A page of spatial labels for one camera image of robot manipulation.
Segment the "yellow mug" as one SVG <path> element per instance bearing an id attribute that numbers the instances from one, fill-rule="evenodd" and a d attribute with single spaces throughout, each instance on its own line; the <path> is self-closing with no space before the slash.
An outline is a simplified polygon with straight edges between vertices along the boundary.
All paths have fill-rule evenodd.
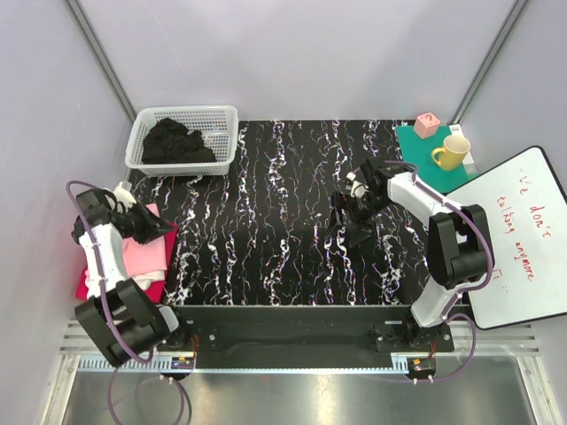
<path id="1" fill-rule="evenodd" d="M 444 171 L 455 170 L 470 152 L 470 141 L 461 135 L 447 136 L 443 144 L 432 151 L 433 162 Z"/>

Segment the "pink t shirt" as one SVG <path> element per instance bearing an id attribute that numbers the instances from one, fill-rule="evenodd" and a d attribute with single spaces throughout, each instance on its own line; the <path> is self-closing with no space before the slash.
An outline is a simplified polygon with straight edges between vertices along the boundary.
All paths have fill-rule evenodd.
<path id="1" fill-rule="evenodd" d="M 122 242 L 124 264 L 129 276 L 165 271 L 167 268 L 166 240 L 160 236 L 146 244 L 133 237 Z"/>

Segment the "green cutting mat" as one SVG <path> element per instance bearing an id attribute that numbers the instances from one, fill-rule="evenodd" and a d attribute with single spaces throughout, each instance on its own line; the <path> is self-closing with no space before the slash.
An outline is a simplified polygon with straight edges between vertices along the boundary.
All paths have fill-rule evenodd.
<path id="1" fill-rule="evenodd" d="M 402 160 L 418 165 L 419 177 L 435 190 L 448 193 L 478 176 L 478 170 L 470 152 L 460 166 L 449 172 L 439 168 L 431 157 L 432 151 L 441 147 L 447 136 L 463 136 L 462 127 L 459 124 L 440 126 L 434 136 L 426 139 L 421 139 L 410 125 L 397 126 L 396 134 Z"/>

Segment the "pink cube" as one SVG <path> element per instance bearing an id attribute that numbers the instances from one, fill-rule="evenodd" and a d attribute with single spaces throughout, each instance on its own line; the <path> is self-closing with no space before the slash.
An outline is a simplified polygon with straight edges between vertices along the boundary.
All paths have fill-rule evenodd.
<path id="1" fill-rule="evenodd" d="M 413 129 L 421 139 L 426 139 L 436 135 L 439 126 L 439 118 L 432 112 L 427 112 L 416 118 Z"/>

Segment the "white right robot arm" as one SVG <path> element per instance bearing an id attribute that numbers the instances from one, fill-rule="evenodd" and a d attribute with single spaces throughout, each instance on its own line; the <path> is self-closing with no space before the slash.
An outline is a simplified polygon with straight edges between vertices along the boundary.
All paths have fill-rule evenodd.
<path id="1" fill-rule="evenodd" d="M 427 227 L 429 279 L 402 323 L 384 336 L 390 344 L 421 351 L 440 335 L 456 302 L 492 279 L 495 260 L 486 212 L 480 205 L 448 199 L 419 177 L 416 165 L 403 161 L 368 158 L 346 175 L 344 187 L 331 195 L 326 235 L 343 230 L 351 248 L 377 237 L 374 219 L 390 205 L 405 208 Z"/>

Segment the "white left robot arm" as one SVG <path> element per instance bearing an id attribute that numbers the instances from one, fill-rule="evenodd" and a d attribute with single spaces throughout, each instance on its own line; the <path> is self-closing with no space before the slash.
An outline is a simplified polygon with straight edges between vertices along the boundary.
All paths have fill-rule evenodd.
<path id="1" fill-rule="evenodd" d="M 108 189 L 71 180 L 66 192 L 77 213 L 72 231 L 87 260 L 90 287 L 95 291 L 74 310 L 75 318 L 113 367 L 130 360 L 151 362 L 156 344 L 184 349 L 191 329 L 173 308 L 156 306 L 127 274 L 123 240 L 148 244 L 172 232 L 162 220 L 130 193 L 117 197 Z"/>

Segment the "white whiteboard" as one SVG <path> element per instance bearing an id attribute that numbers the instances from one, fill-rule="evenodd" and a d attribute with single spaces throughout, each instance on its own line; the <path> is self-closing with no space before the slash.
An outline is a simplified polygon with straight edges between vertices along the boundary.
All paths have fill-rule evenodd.
<path id="1" fill-rule="evenodd" d="M 532 146 L 449 193 L 485 209 L 490 283 L 469 294 L 481 329 L 566 313 L 566 195 L 546 152 Z"/>

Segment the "white folded t shirt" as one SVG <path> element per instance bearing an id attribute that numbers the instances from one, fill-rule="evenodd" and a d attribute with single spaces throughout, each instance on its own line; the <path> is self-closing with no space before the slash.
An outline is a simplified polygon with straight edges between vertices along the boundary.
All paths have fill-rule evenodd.
<path id="1" fill-rule="evenodd" d="M 93 287 L 93 288 L 97 288 L 98 290 L 100 289 L 99 284 L 97 282 L 90 283 L 89 271 L 87 269 L 83 271 L 83 276 L 84 276 L 85 286 L 87 288 Z M 154 282 L 162 282 L 165 280 L 165 277 L 166 277 L 165 270 L 157 270 L 157 271 L 147 272 L 144 274 L 133 275 L 132 279 L 140 288 L 142 288 L 143 290 L 148 290 Z"/>

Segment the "black t shirt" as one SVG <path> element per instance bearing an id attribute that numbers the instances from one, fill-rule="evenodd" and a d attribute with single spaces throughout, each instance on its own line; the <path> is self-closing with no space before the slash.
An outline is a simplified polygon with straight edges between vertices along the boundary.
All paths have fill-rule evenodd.
<path id="1" fill-rule="evenodd" d="M 214 163 L 200 130 L 189 131 L 169 118 L 160 120 L 143 140 L 142 163 L 149 165 Z"/>

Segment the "magenta folded t shirt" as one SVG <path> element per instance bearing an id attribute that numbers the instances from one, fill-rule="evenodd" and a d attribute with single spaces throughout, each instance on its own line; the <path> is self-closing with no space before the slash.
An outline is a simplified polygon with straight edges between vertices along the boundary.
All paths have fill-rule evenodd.
<path id="1" fill-rule="evenodd" d="M 177 232 L 177 226 L 173 223 L 174 226 L 174 230 L 169 232 L 168 234 L 164 235 L 165 240 L 166 240 L 166 255 L 167 255 L 167 268 L 166 268 L 166 277 L 165 280 L 162 282 L 154 282 L 151 287 L 148 290 L 142 290 L 145 292 L 145 294 L 148 296 L 148 298 L 154 303 L 154 304 L 159 304 L 163 291 L 164 291 L 164 287 L 166 285 L 166 279 L 167 279 L 167 270 L 173 255 L 173 249 L 175 246 L 175 239 L 176 239 L 176 232 Z"/>

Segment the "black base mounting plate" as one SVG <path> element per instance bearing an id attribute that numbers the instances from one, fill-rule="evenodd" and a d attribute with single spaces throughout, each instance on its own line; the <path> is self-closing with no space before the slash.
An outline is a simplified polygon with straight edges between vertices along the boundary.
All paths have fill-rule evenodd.
<path id="1" fill-rule="evenodd" d="M 406 344 L 400 337 L 408 322 L 406 305 L 179 305 L 174 311 L 198 337 L 200 352 L 354 343 L 369 348 L 384 343 L 400 352 L 454 350 L 447 325 L 433 342 Z"/>

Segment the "white plastic basket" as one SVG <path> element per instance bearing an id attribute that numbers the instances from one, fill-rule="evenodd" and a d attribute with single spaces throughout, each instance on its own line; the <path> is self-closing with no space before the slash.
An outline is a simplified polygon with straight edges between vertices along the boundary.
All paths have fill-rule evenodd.
<path id="1" fill-rule="evenodd" d="M 205 147 L 212 150 L 214 162 L 158 163 L 143 162 L 144 138 L 159 120 L 169 118 L 183 124 L 190 132 L 202 133 Z M 225 175 L 233 162 L 238 137 L 238 111 L 232 105 L 191 105 L 150 107 L 140 111 L 131 128 L 125 164 L 150 177 Z"/>

